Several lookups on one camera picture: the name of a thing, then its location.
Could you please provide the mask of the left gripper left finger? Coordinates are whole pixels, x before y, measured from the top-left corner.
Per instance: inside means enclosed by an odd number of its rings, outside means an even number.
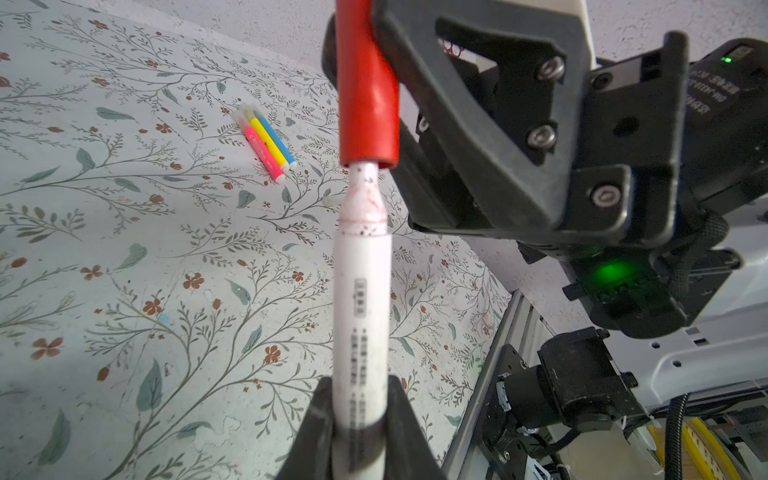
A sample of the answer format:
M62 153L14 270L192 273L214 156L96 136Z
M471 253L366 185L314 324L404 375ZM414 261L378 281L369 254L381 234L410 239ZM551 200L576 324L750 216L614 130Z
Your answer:
M331 479L333 433L332 379L322 377L276 479Z

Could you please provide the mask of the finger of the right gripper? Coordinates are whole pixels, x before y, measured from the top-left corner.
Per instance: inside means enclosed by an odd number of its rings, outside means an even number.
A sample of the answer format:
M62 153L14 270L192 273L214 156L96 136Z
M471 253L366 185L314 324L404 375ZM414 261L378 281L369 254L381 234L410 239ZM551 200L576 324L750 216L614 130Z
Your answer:
M625 166L589 166L580 1L377 1L373 31L427 121L395 177L419 231L622 231Z
M399 82L381 54L367 14L337 14L328 23L323 71L340 107L340 163L350 172L342 200L342 234L387 230L376 174L390 171L408 210L407 224L428 234L477 234L480 212L443 137L457 132L421 128L413 135L400 120Z

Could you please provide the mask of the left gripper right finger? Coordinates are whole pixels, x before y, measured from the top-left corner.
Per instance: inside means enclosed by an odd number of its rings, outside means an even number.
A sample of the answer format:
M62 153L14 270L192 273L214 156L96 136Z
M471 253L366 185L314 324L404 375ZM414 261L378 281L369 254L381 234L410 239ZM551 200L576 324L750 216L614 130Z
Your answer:
M398 377L388 378L386 410L387 480L445 480L432 455L411 403Z

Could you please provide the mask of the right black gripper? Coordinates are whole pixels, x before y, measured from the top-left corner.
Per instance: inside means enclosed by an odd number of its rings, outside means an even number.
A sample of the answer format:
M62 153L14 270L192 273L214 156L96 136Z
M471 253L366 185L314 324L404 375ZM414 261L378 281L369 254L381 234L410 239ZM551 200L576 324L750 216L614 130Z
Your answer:
M767 191L767 44L737 38L689 61L685 36L613 64L590 79L591 121L576 189L597 216L623 188L610 166L630 173L625 237L614 245L523 243L527 263L558 260L597 326L636 339L694 323L742 255L724 246L726 215Z

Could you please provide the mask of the white red marker pen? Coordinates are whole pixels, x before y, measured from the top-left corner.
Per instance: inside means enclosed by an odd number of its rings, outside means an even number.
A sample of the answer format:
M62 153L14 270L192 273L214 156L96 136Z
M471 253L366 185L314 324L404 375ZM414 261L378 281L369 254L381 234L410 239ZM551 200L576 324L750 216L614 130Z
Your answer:
M384 476L392 259L387 221L378 163L353 163L334 241L335 479Z

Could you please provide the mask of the red pen cap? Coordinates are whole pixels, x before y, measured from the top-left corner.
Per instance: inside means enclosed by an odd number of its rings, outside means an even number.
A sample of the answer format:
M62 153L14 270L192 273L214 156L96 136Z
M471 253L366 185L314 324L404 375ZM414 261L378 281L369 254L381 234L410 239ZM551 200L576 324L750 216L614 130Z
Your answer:
M371 14L370 1L336 3L340 161L389 169L398 164L399 86L376 44Z

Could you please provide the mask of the blue highlighter pen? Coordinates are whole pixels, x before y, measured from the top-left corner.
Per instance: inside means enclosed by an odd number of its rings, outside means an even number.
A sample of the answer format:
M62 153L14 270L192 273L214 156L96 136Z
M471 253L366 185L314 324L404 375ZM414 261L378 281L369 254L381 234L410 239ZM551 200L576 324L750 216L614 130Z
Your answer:
M282 157L287 162L287 165L289 167L292 167L295 164L294 157L289 152L288 148L285 146L282 140L278 137L277 132L269 124L266 116L261 112L261 110L255 104L251 105L251 109L253 110L253 113L256 119L260 122L260 124L262 125L266 133L269 135L271 141L275 144L276 148L280 151Z

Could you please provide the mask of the pink highlighter pen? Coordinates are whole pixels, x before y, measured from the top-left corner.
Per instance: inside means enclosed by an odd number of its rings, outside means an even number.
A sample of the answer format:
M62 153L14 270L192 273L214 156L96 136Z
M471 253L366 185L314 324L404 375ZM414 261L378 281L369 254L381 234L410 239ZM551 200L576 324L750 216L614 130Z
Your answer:
M246 140L254 150L256 157L261 162L262 166L266 169L271 179L275 183L281 184L285 180L285 174L283 170L277 165L277 162L274 160L273 156L268 151L266 145L258 136L254 128L248 122L245 115L240 111L235 111L234 118Z

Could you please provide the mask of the yellow highlighter pen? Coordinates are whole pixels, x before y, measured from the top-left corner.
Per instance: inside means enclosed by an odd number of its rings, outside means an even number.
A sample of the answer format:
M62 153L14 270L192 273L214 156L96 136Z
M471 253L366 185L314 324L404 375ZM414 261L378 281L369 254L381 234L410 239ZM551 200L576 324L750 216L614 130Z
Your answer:
M280 167L284 172L289 171L290 164L283 152L279 149L276 141L267 130L267 123L261 120L257 116L255 110L248 104L241 104L239 110L246 116L246 119L248 120L251 127L255 130L259 138L265 144L268 152L274 158L277 166Z

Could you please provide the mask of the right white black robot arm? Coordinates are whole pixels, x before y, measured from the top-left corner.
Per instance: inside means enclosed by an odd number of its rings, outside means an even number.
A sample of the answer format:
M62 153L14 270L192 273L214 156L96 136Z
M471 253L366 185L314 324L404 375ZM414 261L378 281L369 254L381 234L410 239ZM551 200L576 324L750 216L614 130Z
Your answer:
M409 226L557 260L590 326L483 382L475 439L503 477L580 434L718 415L767 376L767 44L687 36L594 57L563 8L340 1L322 66L342 157L391 168Z

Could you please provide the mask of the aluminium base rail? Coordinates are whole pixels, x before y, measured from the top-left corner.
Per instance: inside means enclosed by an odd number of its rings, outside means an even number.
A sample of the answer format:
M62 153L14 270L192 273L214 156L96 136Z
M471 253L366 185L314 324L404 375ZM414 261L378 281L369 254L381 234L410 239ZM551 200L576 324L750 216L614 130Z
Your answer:
M485 415L487 398L495 391L495 383L500 374L537 365L537 352L551 337L552 332L542 315L521 292L515 291L443 460L442 471L446 478L483 479L486 476L489 462L476 442L476 430Z

